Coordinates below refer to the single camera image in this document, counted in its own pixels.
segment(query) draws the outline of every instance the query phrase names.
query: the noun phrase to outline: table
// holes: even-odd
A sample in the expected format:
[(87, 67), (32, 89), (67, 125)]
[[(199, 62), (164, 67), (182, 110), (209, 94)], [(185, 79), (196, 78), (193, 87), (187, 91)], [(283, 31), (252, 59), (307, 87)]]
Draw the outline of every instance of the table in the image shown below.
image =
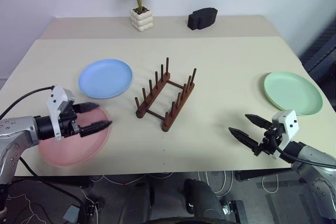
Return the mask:
[[(264, 131), (251, 124), (245, 113), (266, 119), (278, 112), (265, 97), (263, 80), (273, 71), (291, 71), (310, 80), (300, 60), (261, 16), (219, 17), (205, 30), (191, 31), (183, 17), (155, 18), (144, 33), (132, 30), (127, 18), (56, 19), (0, 91), (0, 110), (22, 94), (53, 84), (70, 89), (76, 102), (98, 102), (113, 119), (109, 138), (93, 158), (77, 166), (58, 168), (46, 164), (38, 148), (23, 157), (39, 175), (100, 175), (197, 170), (284, 168), (289, 164), (262, 153), (255, 157), (228, 131), (235, 127), (261, 141)], [(134, 97), (142, 101), (141, 88), (170, 58), (171, 80), (187, 82), (197, 68), (195, 88), (168, 132), (149, 114), (135, 116)], [(77, 79), (88, 64), (105, 58), (125, 61), (133, 82), (122, 95), (106, 100), (80, 93)], [(166, 86), (151, 110), (164, 115), (178, 89)], [(336, 114), (325, 95), (322, 110), (299, 116), (295, 141), (336, 156)], [(8, 116), (46, 115), (49, 92), (19, 103)], [(17, 176), (29, 175), (19, 164)]]

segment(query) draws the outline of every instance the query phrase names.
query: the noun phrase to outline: white planter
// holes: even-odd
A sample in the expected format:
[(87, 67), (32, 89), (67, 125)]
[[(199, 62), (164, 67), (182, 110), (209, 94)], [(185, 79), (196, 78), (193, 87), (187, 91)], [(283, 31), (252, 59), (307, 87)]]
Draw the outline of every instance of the white planter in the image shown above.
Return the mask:
[(139, 15), (131, 9), (131, 19), (132, 26), (134, 26), (138, 31), (145, 31), (153, 27), (153, 14), (150, 10)]

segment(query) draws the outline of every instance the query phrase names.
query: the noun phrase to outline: plate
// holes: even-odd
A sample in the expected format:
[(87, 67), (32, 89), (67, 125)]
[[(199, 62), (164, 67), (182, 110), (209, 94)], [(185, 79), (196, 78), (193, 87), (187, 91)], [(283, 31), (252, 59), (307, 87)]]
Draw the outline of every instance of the plate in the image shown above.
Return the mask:
[(87, 66), (79, 76), (82, 93), (97, 99), (115, 97), (124, 92), (132, 82), (132, 70), (123, 61), (105, 59)]
[[(80, 126), (87, 126), (101, 120), (109, 119), (102, 108), (96, 108), (83, 114), (77, 114), (76, 122)], [(85, 137), (77, 134), (67, 138), (62, 137), (60, 141), (54, 137), (42, 140), (38, 145), (38, 150), (43, 160), (49, 165), (57, 167), (77, 165), (98, 153), (107, 140), (110, 127)]]
[(313, 115), (322, 108), (320, 92), (307, 79), (291, 72), (270, 73), (264, 81), (267, 98), (281, 110)]

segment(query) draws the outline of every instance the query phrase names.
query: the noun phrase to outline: blue plate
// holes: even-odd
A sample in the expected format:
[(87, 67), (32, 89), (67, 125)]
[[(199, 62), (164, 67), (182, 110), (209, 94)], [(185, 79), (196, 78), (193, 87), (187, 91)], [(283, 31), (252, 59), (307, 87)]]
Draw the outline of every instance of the blue plate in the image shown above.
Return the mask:
[(123, 61), (106, 59), (87, 66), (79, 76), (82, 93), (92, 98), (106, 99), (124, 92), (132, 82), (132, 70)]

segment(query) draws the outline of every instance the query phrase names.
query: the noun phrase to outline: green plate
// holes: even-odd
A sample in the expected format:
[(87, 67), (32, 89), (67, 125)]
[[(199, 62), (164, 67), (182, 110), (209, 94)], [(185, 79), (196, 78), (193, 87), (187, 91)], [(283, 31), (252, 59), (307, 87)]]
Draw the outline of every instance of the green plate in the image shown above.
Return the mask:
[(267, 98), (281, 110), (313, 115), (322, 108), (320, 92), (307, 79), (291, 72), (270, 73), (264, 81)]

